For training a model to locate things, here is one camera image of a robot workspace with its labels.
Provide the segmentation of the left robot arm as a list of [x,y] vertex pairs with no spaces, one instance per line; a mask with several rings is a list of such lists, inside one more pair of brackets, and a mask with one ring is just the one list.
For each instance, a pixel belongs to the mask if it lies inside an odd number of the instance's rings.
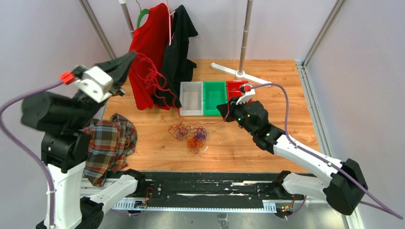
[[44,132],[41,162],[51,175],[48,210],[39,229],[96,229],[104,215],[128,195],[146,192],[145,175],[129,169],[110,186],[81,196],[81,182],[91,136],[84,127],[112,96],[124,95],[134,51],[92,67],[78,65],[63,73],[61,84],[74,84],[77,93],[66,97],[44,89],[22,101],[21,123]]

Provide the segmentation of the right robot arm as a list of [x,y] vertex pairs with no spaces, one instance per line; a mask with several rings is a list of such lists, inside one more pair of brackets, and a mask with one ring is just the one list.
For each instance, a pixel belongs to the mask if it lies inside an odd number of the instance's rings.
[[268,121],[268,112],[259,101],[237,104],[232,98],[217,110],[226,122],[236,121],[246,130],[261,150],[286,158],[306,168],[311,176],[283,170],[268,191],[279,199],[304,195],[326,201],[334,210],[351,215],[368,189],[360,165],[352,159],[339,159],[321,154],[298,141]]

